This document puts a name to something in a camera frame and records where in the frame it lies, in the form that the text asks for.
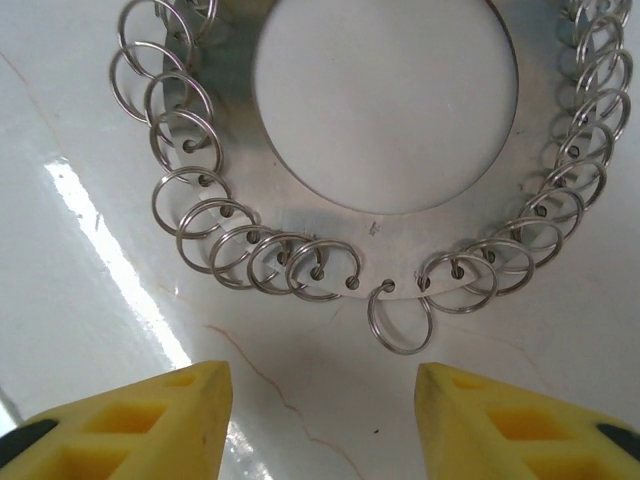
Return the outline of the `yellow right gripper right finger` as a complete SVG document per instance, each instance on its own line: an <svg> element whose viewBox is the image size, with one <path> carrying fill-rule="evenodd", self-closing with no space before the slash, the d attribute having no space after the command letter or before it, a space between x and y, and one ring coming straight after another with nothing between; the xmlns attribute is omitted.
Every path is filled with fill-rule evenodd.
<svg viewBox="0 0 640 480"><path fill-rule="evenodd" d="M428 480L640 480L640 430L441 363L417 370Z"/></svg>

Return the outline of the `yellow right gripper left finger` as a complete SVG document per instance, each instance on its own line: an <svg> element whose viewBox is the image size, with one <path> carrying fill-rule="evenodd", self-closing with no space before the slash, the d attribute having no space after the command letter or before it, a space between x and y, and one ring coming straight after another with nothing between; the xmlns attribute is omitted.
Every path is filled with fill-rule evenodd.
<svg viewBox="0 0 640 480"><path fill-rule="evenodd" d="M204 361L60 405L0 436L0 480L218 480L232 401Z"/></svg>

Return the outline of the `metal disc with key rings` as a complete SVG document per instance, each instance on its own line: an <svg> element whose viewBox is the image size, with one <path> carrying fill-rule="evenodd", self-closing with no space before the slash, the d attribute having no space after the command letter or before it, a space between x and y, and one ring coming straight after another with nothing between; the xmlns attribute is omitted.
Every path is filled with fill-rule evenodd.
<svg viewBox="0 0 640 480"><path fill-rule="evenodd" d="M482 309L551 263L601 197L629 122L634 61L624 46L633 0L488 0L515 61L507 139L488 170L449 201L415 213L359 212L305 186L282 161L259 111L258 42L277 0L127 0L109 69L146 81L140 105L158 187L190 185L199 201L176 224L177 246L209 241L191 268L234 290L323 303L415 299L466 291Z"/></svg>

